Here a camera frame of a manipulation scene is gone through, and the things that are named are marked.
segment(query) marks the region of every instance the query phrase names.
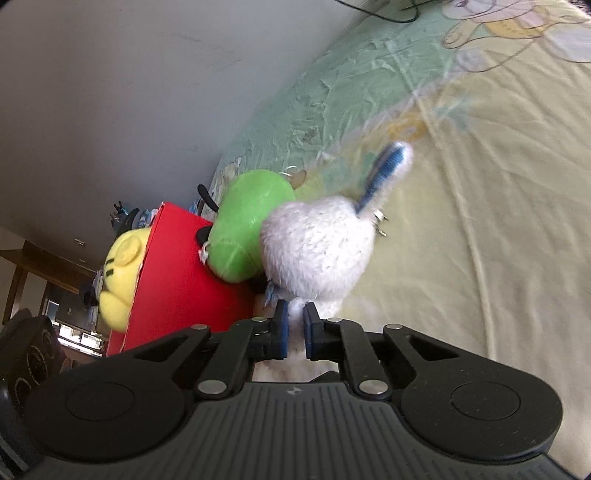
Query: red box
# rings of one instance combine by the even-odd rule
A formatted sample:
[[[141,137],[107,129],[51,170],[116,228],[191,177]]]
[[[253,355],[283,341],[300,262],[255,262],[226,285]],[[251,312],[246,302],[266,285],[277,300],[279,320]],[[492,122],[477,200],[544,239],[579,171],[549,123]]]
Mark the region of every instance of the red box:
[[[250,318],[254,292],[247,283],[229,284],[199,260],[197,230],[211,222],[164,203],[148,238],[144,263],[125,333],[111,333],[107,356],[204,323],[224,332]]]

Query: white fluffy stuffed animal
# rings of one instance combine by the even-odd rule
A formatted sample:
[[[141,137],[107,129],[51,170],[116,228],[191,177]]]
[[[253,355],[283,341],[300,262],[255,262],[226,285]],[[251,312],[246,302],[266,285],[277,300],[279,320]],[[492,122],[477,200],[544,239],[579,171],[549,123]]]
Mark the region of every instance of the white fluffy stuffed animal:
[[[271,212],[261,228],[262,262],[288,300],[288,357],[258,363],[254,381],[307,382],[336,369],[311,362],[304,346],[303,309],[313,301],[320,318],[336,316],[374,249],[376,215],[394,184],[412,164],[412,149],[397,142],[377,158],[359,202],[342,196],[312,203],[289,202]]]

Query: plush toy face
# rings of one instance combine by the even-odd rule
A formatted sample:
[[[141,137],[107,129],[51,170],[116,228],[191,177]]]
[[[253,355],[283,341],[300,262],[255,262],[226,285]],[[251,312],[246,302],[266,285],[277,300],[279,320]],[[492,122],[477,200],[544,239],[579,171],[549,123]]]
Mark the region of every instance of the plush toy face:
[[[107,255],[99,310],[106,324],[116,332],[127,330],[138,272],[144,261],[149,236],[150,228],[125,232],[115,240]]]
[[[209,268],[229,283],[262,272],[261,223],[277,206],[294,199],[289,182],[272,171],[252,170],[235,178],[224,193],[209,234]]]

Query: yellow plush toy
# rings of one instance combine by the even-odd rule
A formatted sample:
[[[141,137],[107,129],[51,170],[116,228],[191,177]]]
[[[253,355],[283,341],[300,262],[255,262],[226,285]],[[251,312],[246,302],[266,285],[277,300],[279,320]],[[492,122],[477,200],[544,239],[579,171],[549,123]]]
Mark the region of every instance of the yellow plush toy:
[[[127,330],[138,272],[144,261],[149,235],[150,228],[125,232],[115,240],[107,255],[99,310],[106,324],[116,332]]]

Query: green stuffed ball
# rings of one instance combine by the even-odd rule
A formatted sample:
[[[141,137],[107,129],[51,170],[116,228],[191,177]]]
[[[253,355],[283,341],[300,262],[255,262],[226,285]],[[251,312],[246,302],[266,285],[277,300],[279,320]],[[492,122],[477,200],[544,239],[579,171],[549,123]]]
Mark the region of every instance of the green stuffed ball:
[[[295,198],[289,182],[275,172],[251,170],[236,177],[224,192],[209,234],[209,268],[229,283],[261,273],[261,224],[276,207]]]

